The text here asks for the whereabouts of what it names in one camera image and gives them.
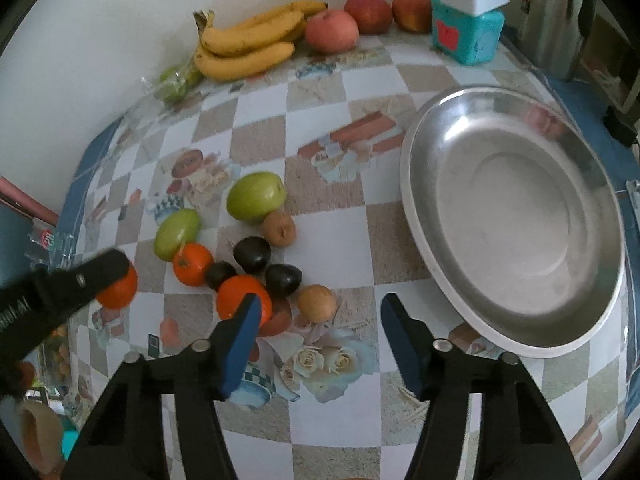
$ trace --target teal box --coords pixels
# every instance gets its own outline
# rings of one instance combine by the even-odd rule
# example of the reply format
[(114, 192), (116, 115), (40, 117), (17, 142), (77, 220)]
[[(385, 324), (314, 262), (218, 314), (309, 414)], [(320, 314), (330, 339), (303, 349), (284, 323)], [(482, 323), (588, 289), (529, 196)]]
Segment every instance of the teal box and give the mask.
[(495, 56), (504, 25), (501, 10), (469, 16), (440, 2), (433, 6), (433, 44), (463, 65), (491, 61)]

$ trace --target table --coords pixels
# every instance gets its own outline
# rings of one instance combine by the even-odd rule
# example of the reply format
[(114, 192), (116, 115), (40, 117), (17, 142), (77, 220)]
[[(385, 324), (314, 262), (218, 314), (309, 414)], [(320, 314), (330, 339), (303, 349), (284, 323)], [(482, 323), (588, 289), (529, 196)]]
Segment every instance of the table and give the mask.
[[(497, 356), (446, 300), (420, 259), (399, 190), (399, 145), (417, 110), (465, 84), (523, 91), (562, 113), (547, 88), (502, 44), (480, 68), (460, 66), (431, 43), (396, 29), (357, 49), (312, 57), (303, 48), (269, 73), (232, 84), (205, 82), (172, 110), (131, 111), (114, 135), (85, 203), (77, 259), (116, 246), (134, 262), (138, 294), (119, 314), (92, 303), (70, 322), (73, 399), (82, 423), (124, 354), (175, 354), (217, 322), (208, 288), (179, 283), (153, 253), (157, 222), (182, 206), (203, 222), (198, 240), (233, 262), (230, 243), (258, 234), (225, 208), (228, 186), (254, 171), (283, 180), (296, 242), (271, 262), (331, 288), (340, 308), (325, 326), (298, 315), (259, 337), (235, 402), (217, 403), (241, 479), (404, 478), (426, 414), (402, 387), (380, 326), (380, 301), (395, 292), (436, 337)], [(360, 128), (336, 130), (361, 120)], [(523, 359), (588, 475), (622, 439), (626, 396), (626, 287), (593, 340), (560, 358)], [(165, 317), (180, 345), (158, 342)], [(343, 366), (338, 373), (332, 364)], [(163, 399), (172, 478), (183, 478), (175, 406)], [(459, 478), (470, 479), (480, 399), (472, 396)]]

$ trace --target green apple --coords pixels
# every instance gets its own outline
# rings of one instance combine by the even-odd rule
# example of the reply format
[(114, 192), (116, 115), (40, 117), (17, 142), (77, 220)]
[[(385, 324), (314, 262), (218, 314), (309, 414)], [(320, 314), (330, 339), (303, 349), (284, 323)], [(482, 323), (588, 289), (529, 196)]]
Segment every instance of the green apple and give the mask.
[(200, 217), (195, 209), (180, 209), (162, 222), (156, 239), (154, 252), (161, 260), (170, 262), (180, 246), (194, 242), (200, 231)]
[(244, 222), (261, 222), (276, 211), (287, 197), (279, 176), (269, 171), (250, 173), (238, 180), (226, 197), (226, 210)]

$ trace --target white wall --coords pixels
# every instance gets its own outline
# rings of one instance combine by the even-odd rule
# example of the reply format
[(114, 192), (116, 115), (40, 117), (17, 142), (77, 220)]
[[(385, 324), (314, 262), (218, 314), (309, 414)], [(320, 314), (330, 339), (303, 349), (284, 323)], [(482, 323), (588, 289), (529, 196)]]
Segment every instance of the white wall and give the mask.
[(39, 0), (0, 57), (0, 174), (59, 211), (85, 147), (142, 95), (140, 77), (193, 49), (194, 10), (225, 26), (286, 1)]

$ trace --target screw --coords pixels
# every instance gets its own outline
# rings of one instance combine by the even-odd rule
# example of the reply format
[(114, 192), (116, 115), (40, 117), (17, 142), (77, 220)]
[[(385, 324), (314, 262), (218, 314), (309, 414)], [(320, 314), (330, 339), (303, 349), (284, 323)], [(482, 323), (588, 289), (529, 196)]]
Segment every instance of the screw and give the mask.
[(206, 339), (198, 339), (191, 344), (191, 349), (194, 352), (206, 352), (211, 347), (211, 344)]
[(132, 365), (133, 363), (137, 363), (138, 359), (140, 359), (140, 352), (136, 352), (132, 350), (131, 352), (127, 352), (124, 354), (124, 362)]
[(503, 363), (507, 363), (508, 365), (516, 365), (518, 364), (518, 356), (511, 352), (504, 352), (500, 359), (502, 359)]
[(453, 344), (448, 339), (436, 339), (433, 347), (439, 352), (449, 352), (453, 348)]

